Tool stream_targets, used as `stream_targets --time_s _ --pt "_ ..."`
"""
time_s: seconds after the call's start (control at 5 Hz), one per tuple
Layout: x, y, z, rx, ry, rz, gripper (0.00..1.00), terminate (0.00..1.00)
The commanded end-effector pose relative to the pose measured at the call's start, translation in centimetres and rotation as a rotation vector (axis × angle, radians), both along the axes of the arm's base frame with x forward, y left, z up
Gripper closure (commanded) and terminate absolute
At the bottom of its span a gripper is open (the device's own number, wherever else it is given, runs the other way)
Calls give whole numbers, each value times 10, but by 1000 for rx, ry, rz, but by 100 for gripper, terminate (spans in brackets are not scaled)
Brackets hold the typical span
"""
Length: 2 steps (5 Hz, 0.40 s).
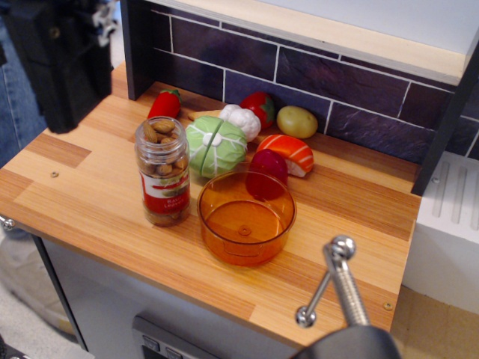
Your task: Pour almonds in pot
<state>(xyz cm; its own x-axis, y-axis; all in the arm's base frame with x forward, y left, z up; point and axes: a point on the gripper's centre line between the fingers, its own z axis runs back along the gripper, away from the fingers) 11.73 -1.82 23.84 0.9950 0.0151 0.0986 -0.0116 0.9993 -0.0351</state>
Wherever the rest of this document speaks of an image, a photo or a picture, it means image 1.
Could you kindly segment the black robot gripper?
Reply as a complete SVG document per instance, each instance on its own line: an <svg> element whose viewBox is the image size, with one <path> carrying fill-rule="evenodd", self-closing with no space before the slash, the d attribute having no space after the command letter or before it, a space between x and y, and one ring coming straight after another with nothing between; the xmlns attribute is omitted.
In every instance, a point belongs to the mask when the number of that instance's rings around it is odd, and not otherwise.
<svg viewBox="0 0 479 359"><path fill-rule="evenodd" d="M51 132L74 130L112 92L116 1L3 1L2 19Z"/></svg>

